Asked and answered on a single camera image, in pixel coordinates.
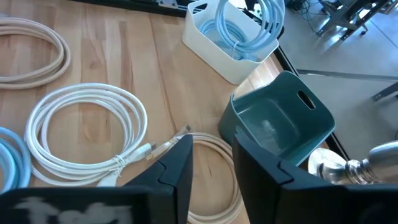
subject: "wooden table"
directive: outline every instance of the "wooden table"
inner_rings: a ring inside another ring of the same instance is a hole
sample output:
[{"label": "wooden table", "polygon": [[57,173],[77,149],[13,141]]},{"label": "wooden table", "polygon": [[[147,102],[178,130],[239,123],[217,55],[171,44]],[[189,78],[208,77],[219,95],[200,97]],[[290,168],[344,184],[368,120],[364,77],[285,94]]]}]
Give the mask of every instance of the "wooden table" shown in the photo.
[{"label": "wooden table", "polygon": [[[20,135],[31,109],[50,91],[101,82],[128,90],[142,101],[149,120],[144,142],[162,144],[184,124],[218,136],[218,121],[230,94],[264,86],[282,70],[271,55],[240,86],[228,83],[182,43],[181,18],[64,0],[1,0],[0,13],[53,28],[72,51],[71,67],[55,82],[30,90],[0,91],[0,125]],[[43,40],[0,37],[0,74],[39,68],[54,56],[55,48]],[[52,153],[72,162],[110,159],[120,152],[122,141],[117,118],[96,105],[69,106],[56,113],[50,124]],[[129,165],[118,185],[149,165],[143,161]],[[219,154],[195,146],[193,175],[192,211],[209,215],[228,206],[232,175]],[[32,177],[30,186],[49,185]],[[248,223],[246,212],[234,223]]]}]

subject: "coiled cable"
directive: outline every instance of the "coiled cable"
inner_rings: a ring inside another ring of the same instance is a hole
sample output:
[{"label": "coiled cable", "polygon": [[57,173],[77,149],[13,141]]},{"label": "coiled cable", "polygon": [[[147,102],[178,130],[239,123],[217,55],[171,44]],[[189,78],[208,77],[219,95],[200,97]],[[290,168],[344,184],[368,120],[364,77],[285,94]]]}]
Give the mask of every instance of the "coiled cable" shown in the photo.
[{"label": "coiled cable", "polygon": [[[105,107],[120,120],[124,130],[123,149],[114,158],[97,164],[77,164],[53,156],[47,143],[49,123],[53,114],[75,103],[94,103]],[[129,112],[136,120],[136,131]],[[91,184],[101,180],[99,186],[115,186],[122,169],[145,158],[152,146],[140,145],[147,129],[147,114],[144,105],[133,94],[116,86],[102,83],[81,83],[55,90],[41,99],[32,110],[25,129],[25,141],[30,153],[37,162],[63,179],[62,182],[50,179],[33,167],[33,174],[46,183],[73,187]]]},{"label": "coiled cable", "polygon": [[43,24],[28,19],[0,17],[0,35],[29,35],[50,42],[58,50],[55,60],[38,70],[14,76],[0,76],[0,89],[19,90],[47,84],[64,74],[70,65],[71,55],[67,43]]},{"label": "coiled cable", "polygon": [[225,19],[225,4],[228,0],[219,1],[215,19],[206,21],[199,30],[206,34],[210,30],[216,29],[223,43],[240,54],[241,59],[253,60],[254,57],[249,54],[270,45],[282,30],[285,15],[284,0],[276,1],[258,1],[262,11],[261,29],[252,40],[248,40],[245,33],[236,24]]},{"label": "coiled cable", "polygon": [[[174,136],[171,140],[164,143],[157,149],[153,150],[150,155],[148,155],[147,159],[153,159],[159,157],[162,153],[168,151],[187,131],[190,130],[189,126],[186,128],[182,128],[176,136]],[[234,163],[232,158],[232,147],[225,142],[224,140],[213,136],[207,133],[189,133],[193,136],[194,144],[201,144],[210,149],[218,152],[227,162],[229,168],[231,169],[231,173],[233,175],[233,196],[231,203],[228,205],[224,211],[220,212],[216,215],[204,216],[197,215],[191,211],[188,212],[188,222],[191,224],[229,224],[231,223],[240,213],[243,208],[243,200],[242,195],[239,191],[238,180],[235,176]]]},{"label": "coiled cable", "polygon": [[19,150],[5,139],[0,139],[0,166],[2,168],[4,186],[1,193],[16,188],[27,187],[30,180],[32,162],[26,144],[18,134],[0,127],[0,135],[12,139]]}]

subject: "gray floor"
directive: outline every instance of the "gray floor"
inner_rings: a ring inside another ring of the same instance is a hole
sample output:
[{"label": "gray floor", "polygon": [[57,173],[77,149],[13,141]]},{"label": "gray floor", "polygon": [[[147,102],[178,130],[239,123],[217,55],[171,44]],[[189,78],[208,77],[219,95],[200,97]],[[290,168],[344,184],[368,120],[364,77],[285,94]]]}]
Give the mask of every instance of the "gray floor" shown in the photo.
[{"label": "gray floor", "polygon": [[[310,11],[321,13],[320,4],[312,6]],[[318,30],[327,19],[317,16],[310,23]],[[318,37],[300,14],[287,9],[285,33],[279,42],[297,69],[398,77],[396,24],[397,10],[388,16],[376,15],[367,23],[366,35],[359,35],[362,31],[359,29],[342,42],[339,40],[342,28]]]},{"label": "gray floor", "polygon": [[301,75],[331,111],[335,134],[350,159],[364,159],[373,147],[395,139],[398,98],[370,99],[394,82]]}]

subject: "white plastic basket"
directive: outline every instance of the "white plastic basket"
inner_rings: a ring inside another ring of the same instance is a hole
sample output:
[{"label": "white plastic basket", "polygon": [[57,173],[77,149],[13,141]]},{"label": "white plastic basket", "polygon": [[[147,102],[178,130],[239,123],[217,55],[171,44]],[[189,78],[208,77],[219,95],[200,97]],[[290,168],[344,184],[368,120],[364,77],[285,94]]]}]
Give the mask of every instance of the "white plastic basket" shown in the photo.
[{"label": "white plastic basket", "polygon": [[[209,38],[199,31],[199,27],[207,20],[214,19],[219,0],[199,0],[188,5],[185,17],[185,29],[182,36],[183,43],[194,51],[207,64],[214,68],[222,77],[232,84],[242,83],[256,67],[261,64],[279,46],[278,40],[254,53],[257,62],[251,60],[235,60],[221,50]],[[206,9],[193,13],[194,8],[207,4]],[[247,15],[227,2],[225,18],[235,23],[246,34],[249,40],[254,39],[261,26]]]}]

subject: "teal plastic bin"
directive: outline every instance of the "teal plastic bin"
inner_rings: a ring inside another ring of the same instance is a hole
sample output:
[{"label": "teal plastic bin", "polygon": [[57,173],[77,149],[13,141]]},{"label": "teal plastic bin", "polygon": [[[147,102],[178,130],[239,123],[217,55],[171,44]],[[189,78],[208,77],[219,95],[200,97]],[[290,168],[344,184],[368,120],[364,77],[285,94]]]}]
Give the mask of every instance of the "teal plastic bin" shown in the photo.
[{"label": "teal plastic bin", "polygon": [[282,72],[268,86],[231,99],[219,131],[232,144],[237,132],[296,166],[334,130],[326,106],[294,74]]}]

